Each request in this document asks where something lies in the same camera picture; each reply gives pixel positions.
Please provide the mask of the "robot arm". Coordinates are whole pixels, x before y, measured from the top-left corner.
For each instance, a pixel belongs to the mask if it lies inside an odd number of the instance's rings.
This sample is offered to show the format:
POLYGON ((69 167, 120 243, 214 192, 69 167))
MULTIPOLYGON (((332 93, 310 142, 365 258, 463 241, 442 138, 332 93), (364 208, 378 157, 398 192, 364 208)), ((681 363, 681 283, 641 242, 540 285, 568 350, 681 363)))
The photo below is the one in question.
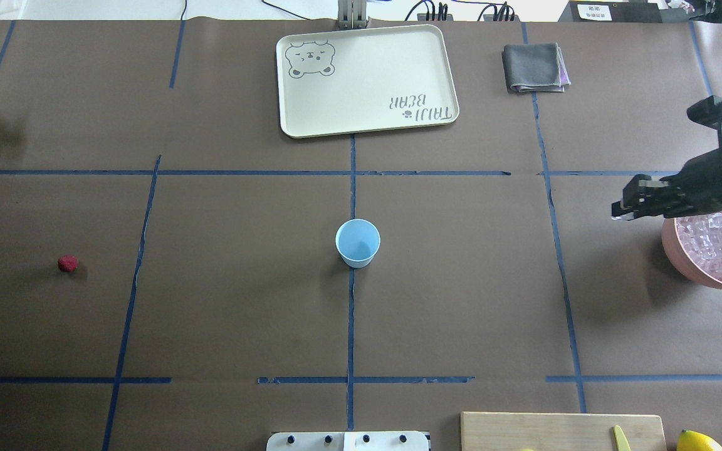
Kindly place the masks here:
POLYGON ((688 160, 679 172, 654 179, 633 176, 618 202, 614 220, 692 217, 722 212, 722 147, 688 160))

